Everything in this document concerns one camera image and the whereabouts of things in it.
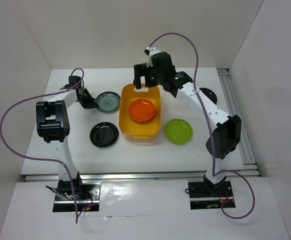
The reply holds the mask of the blue patterned plate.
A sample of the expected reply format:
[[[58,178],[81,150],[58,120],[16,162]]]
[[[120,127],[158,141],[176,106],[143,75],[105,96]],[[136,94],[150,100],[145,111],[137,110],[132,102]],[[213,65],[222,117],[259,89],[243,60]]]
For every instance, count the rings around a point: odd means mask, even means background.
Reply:
[[[106,114],[114,113],[119,109],[120,101],[121,97],[116,92],[102,92],[96,98],[97,109]]]

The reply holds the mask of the orange plate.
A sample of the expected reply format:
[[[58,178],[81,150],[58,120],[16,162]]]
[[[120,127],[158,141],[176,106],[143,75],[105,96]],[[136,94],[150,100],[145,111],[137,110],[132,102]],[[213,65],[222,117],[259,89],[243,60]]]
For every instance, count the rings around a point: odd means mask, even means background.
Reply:
[[[156,107],[152,101],[139,98],[129,105],[128,113],[132,120],[144,123],[150,121],[155,116]]]

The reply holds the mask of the black plate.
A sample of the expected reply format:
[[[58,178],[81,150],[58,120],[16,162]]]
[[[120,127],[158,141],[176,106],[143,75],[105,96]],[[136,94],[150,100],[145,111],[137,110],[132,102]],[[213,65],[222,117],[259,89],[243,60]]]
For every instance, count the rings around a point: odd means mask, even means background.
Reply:
[[[100,122],[90,131],[91,143],[98,148],[109,148],[119,138],[118,128],[111,122]]]
[[[199,88],[215,105],[218,102],[217,95],[209,88],[200,87]]]

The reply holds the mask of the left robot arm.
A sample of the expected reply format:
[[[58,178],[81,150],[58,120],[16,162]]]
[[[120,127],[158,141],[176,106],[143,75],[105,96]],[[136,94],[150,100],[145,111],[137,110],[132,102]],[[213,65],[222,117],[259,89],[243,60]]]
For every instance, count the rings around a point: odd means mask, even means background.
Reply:
[[[54,158],[61,161],[56,192],[77,200],[84,195],[84,186],[72,160],[68,142],[70,121],[67,107],[73,103],[79,103],[87,110],[99,107],[96,99],[84,87],[82,77],[76,75],[68,77],[68,84],[55,97],[36,103],[36,129]]]

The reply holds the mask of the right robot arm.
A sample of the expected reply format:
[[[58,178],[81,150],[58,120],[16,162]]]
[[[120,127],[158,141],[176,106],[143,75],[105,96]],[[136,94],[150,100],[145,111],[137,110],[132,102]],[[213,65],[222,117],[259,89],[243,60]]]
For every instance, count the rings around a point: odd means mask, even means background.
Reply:
[[[212,156],[212,166],[203,177],[203,189],[207,195],[215,196],[226,181],[230,156],[241,140],[242,120],[220,109],[195,87],[195,80],[186,72],[177,72],[167,52],[157,47],[147,47],[144,52],[148,60],[134,65],[133,85],[140,89],[141,78],[147,88],[161,85],[207,123],[209,138],[205,146]]]

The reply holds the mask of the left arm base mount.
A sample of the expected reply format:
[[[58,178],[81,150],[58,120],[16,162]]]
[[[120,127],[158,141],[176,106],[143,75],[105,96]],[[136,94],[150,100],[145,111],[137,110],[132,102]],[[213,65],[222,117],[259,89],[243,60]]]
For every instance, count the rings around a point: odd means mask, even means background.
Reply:
[[[59,180],[57,187],[46,185],[45,187],[54,193],[53,209],[54,213],[70,213],[75,212],[75,202],[77,204],[77,212],[98,212],[100,209],[100,183],[83,184],[82,179],[78,175],[76,179],[72,179],[74,194],[72,192],[70,181]]]

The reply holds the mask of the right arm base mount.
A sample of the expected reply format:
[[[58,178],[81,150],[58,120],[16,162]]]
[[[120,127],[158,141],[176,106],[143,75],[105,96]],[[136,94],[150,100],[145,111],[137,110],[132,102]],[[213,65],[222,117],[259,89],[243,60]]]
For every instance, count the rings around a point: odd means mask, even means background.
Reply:
[[[191,210],[210,210],[224,208],[235,208],[235,199],[232,185],[229,180],[225,180],[216,189],[202,181],[188,182],[188,187],[184,190],[189,196]]]

